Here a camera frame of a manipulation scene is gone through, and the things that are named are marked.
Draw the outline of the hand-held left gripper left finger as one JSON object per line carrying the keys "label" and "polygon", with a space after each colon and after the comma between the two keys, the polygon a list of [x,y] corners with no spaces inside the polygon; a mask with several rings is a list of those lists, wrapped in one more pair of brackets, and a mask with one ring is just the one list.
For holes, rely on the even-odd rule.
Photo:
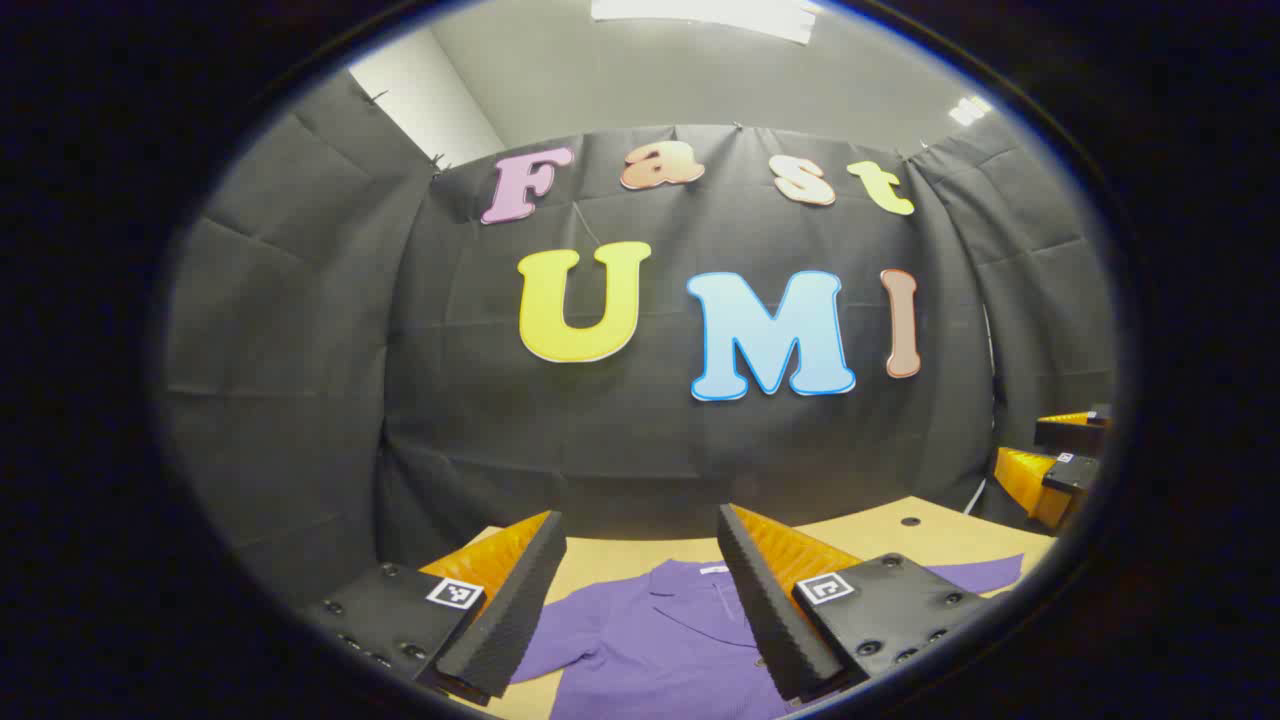
{"label": "hand-held left gripper left finger", "polygon": [[509,687],[566,550],[548,510],[421,568],[383,562],[302,614],[370,667],[484,706]]}

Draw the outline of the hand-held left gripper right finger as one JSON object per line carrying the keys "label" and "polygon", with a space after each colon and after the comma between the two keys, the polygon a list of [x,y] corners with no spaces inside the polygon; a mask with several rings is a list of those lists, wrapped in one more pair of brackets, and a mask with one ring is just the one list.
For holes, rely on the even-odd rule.
{"label": "hand-held left gripper right finger", "polygon": [[786,700],[813,701],[910,662],[991,603],[901,553],[859,559],[733,503],[717,543]]}

